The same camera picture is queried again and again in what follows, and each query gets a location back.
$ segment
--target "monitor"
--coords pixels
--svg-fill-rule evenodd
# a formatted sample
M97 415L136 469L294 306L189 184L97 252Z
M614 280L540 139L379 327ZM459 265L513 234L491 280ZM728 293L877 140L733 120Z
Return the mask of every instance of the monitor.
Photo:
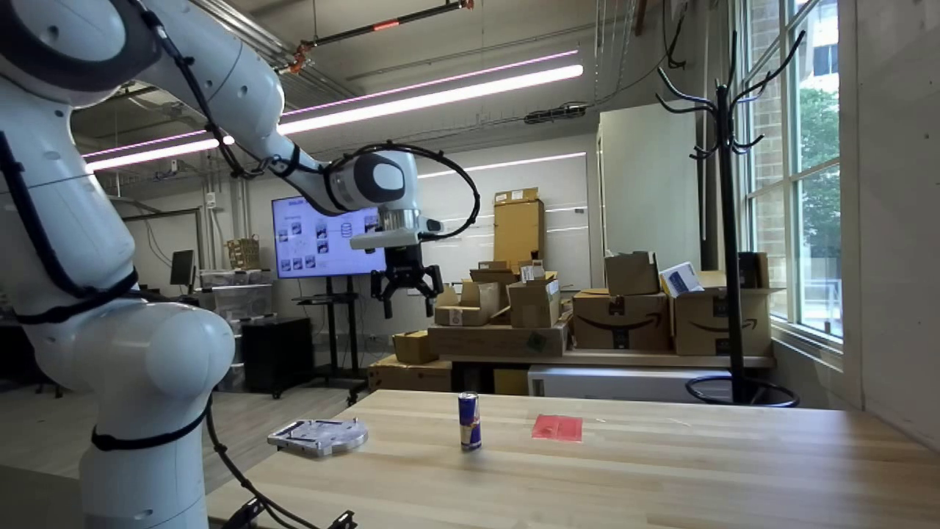
M353 249L350 237L374 233L379 209L319 215L303 198L271 199L272 267L280 280L363 275L384 270L384 249Z
M169 262L169 284L190 289L196 275L196 252L194 249L177 249Z

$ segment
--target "table surface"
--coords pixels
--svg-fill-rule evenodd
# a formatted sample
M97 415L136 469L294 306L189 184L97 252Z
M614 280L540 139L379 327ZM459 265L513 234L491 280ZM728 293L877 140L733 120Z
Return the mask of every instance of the table surface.
M272 453L246 475L316 527L940 527L940 455L861 411L478 396L462 453L456 393L375 392L340 418L369 442L335 459ZM532 436L581 418L581 442ZM209 497L228 516L246 490Z

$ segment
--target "ceiling pipe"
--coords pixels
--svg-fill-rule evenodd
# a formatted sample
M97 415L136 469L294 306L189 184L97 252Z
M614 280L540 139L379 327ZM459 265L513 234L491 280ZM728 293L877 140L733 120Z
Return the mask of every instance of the ceiling pipe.
M407 12L407 15L399 15L399 17L375 21L375 24L356 27L356 30L346 30L346 33L335 33L335 36L327 36L327 39L315 39L315 40L305 40L305 43L324 48L324 43L335 43L335 40L346 40L346 39L357 39L357 36L369 36L369 33L397 30L397 27L406 27L406 24L415 24L415 21L426 21L426 17L437 17L437 15L459 12L459 9L472 9L472 0L443 0L443 5L435 5L435 9Z
M219 21L225 30L240 36L249 48L263 52L271 61L275 61L280 74L294 74L294 77L315 77L315 81L324 81L331 98L357 98L362 92L350 87L346 81L328 77L319 70L315 61L297 65L297 51L294 43L284 43L280 36L268 33L255 21L249 21L244 12L231 9L222 0L194 0L202 12L209 12L215 21Z

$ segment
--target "ceiling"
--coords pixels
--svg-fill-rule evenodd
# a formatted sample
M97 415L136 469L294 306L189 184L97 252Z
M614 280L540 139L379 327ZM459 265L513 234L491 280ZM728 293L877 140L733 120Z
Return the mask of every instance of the ceiling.
M316 43L294 74L283 74L284 105L303 108L382 87L399 87L513 58L578 51L584 77L476 102L382 117L297 134L316 158L350 152L369 140L415 140L435 151L476 151L506 140L592 131L597 112L625 99L653 99L663 36L679 21L682 0L194 0L225 21L272 67L284 67L300 43ZM379 21L428 15L397 30L328 40ZM559 105L587 105L584 117L525 124L525 114ZM202 117L172 98L127 86L112 99L75 112L73 134L81 152L200 130ZM108 192L146 198L194 189L219 168L218 156L190 156L102 174Z

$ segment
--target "ceiling light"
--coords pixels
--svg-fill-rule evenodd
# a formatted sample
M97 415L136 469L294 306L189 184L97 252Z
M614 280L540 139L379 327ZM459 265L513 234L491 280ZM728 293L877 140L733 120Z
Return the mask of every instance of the ceiling light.
M418 108L435 108L435 105L450 105L462 99L478 99L478 98L494 98L506 92L523 92L535 86L548 86L562 80L581 77L584 67L573 65L576 51L567 52L551 52L551 55L538 55L525 61L510 61L487 70L472 70L472 74L459 74L446 80L431 80L419 86L406 86L393 92L379 92L366 98L353 98L353 99L337 99L327 105L308 105L300 112L287 112L280 124L283 134L297 134L297 131L310 131L310 130L327 130L327 127L340 127L340 124L357 124L357 120L374 120L384 114L406 114ZM112 168L130 168L130 165L144 165L155 158L172 158L184 152L202 152L215 151L215 139L209 131L184 131L184 134L168 134L144 145L122 145L115 151L97 151L89 152L86 161L92 170L112 170Z
M509 161L494 161L494 165L469 165L468 174L472 176L472 174L485 174L485 170L551 165L551 161L567 161L567 158L584 158L584 152L559 152L559 156L538 156L538 158L509 158ZM453 170L419 174L418 178L440 178L440 176L453 176Z

